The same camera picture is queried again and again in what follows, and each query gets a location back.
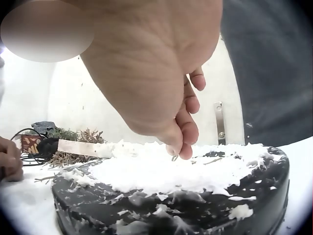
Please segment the white surface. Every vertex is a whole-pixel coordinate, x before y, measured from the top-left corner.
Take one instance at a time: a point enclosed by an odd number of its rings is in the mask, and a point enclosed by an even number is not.
[[[290,160],[290,189],[285,221],[278,235],[292,235],[312,210],[313,138],[283,146],[281,149]],[[24,181],[4,184],[2,202],[6,202],[12,214],[32,227],[32,235],[61,234],[55,222],[50,184],[34,183],[34,178],[52,176],[56,171],[47,170],[47,167],[24,169]]]
[[[180,158],[171,161],[165,144],[157,142],[131,144],[121,140],[113,146],[111,143],[100,146],[107,149],[106,155],[114,157],[90,167],[91,176],[111,185],[115,191],[127,193],[142,189],[147,196],[155,193],[168,195],[179,190],[232,196],[227,188],[239,186],[242,178],[264,165],[264,156],[277,161],[281,159],[281,155],[268,154],[268,148],[260,144],[193,146],[192,158],[187,161]],[[211,151],[224,152],[225,157],[196,158]]]
[[[0,135],[11,138],[16,132],[38,121],[47,120],[49,87],[55,63],[22,59],[7,49],[0,68],[0,86],[5,92],[0,104]]]

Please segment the black plastic base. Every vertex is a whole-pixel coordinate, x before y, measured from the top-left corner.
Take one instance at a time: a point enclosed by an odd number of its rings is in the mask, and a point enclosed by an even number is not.
[[[88,174],[89,165],[81,166],[79,170]],[[272,235],[279,228],[287,208],[289,161],[286,156],[283,156],[279,162],[266,160],[265,165],[266,168],[254,170],[252,175],[243,178],[239,187],[232,185],[228,188],[229,193],[235,196],[256,196],[257,200],[254,201],[231,201],[226,196],[205,192],[201,196],[206,203],[186,199],[169,204],[172,201],[171,195],[163,202],[152,196],[144,205],[136,207],[127,198],[133,193],[130,192],[124,194],[125,198],[117,203],[109,205],[103,202],[120,194],[113,192],[111,187],[96,184],[95,187],[80,188],[76,192],[69,192],[68,190],[74,189],[76,185],[63,177],[54,179],[52,192],[58,222],[65,235],[115,235],[114,225],[120,219],[123,219],[126,224],[140,220],[147,225],[144,232],[131,229],[127,235]],[[152,214],[157,204],[166,204],[182,213],[168,212],[171,217],[163,218],[156,215],[145,216],[148,213]],[[242,204],[248,204],[249,208],[254,211],[253,215],[240,221],[229,220],[229,209]],[[118,215],[118,212],[122,210],[135,213]],[[188,224],[188,228],[177,229],[178,226],[173,223],[172,217],[175,215]]]

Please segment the twig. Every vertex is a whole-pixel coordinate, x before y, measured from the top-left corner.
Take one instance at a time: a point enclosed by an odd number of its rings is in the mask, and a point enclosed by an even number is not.
[[[55,177],[55,175],[54,176],[49,176],[49,177],[44,177],[44,178],[42,178],[42,179],[35,179],[36,181],[35,182],[39,182],[39,181],[43,181],[43,180],[49,180],[49,179],[53,179]]]
[[[211,161],[211,162],[204,163],[203,165],[208,165],[208,164],[210,164],[210,163],[217,162],[217,161],[219,161],[219,160],[221,160],[221,159],[223,159],[223,157],[217,158],[217,159],[215,159],[215,160],[213,160],[213,161]]]

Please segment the wire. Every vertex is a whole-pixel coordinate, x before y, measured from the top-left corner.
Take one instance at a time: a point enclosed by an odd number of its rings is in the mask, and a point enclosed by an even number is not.
[[[46,136],[44,134],[40,134],[38,131],[34,130],[33,128],[24,128],[24,129],[20,130],[19,132],[17,132],[10,140],[13,140],[18,134],[20,134],[23,131],[27,131],[27,130],[34,131],[39,136],[48,138],[48,136]],[[24,156],[21,156],[21,160],[23,162],[29,162],[29,163],[37,162],[37,164],[23,164],[23,166],[40,166],[40,165],[45,164],[48,161],[47,156],[44,156],[42,154],[26,154]]]
[[[20,130],[19,132],[17,132],[10,140],[13,140],[18,134],[20,134],[20,133],[23,132],[23,131],[27,131],[27,130],[34,131],[34,132],[36,132],[39,136],[43,136],[43,137],[45,137],[45,138],[48,138],[46,135],[40,134],[38,131],[34,130],[33,128],[24,128],[24,129]]]

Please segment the pant leg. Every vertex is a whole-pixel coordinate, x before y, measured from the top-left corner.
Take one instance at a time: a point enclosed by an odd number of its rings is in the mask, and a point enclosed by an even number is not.
[[[290,0],[224,0],[221,34],[236,76],[246,143],[312,136],[312,26]]]

